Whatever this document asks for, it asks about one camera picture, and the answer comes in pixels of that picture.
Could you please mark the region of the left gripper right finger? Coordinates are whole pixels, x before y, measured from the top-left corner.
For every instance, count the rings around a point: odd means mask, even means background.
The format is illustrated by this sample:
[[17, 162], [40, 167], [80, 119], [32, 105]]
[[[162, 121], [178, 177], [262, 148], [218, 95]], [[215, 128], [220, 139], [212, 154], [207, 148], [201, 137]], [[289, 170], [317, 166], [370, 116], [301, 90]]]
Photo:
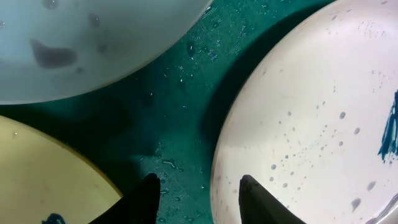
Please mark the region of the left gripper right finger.
[[239, 211], [242, 224], [305, 224], [251, 175], [240, 180]]

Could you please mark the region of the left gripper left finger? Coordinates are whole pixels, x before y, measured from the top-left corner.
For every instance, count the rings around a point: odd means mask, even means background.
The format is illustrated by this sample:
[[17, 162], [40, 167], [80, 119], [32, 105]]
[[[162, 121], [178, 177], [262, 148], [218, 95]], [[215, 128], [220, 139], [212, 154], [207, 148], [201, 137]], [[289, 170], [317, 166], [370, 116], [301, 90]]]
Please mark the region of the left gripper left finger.
[[89, 224], [155, 224], [160, 202], [160, 179], [147, 175], [129, 194]]

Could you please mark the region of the white plate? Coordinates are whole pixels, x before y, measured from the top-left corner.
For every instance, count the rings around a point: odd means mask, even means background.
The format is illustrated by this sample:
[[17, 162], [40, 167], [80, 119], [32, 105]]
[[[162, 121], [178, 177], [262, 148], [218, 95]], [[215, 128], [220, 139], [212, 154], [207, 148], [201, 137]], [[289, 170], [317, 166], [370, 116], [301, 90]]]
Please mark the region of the white plate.
[[251, 175], [305, 223], [397, 222], [397, 1], [334, 1], [259, 63], [221, 130], [215, 223]]

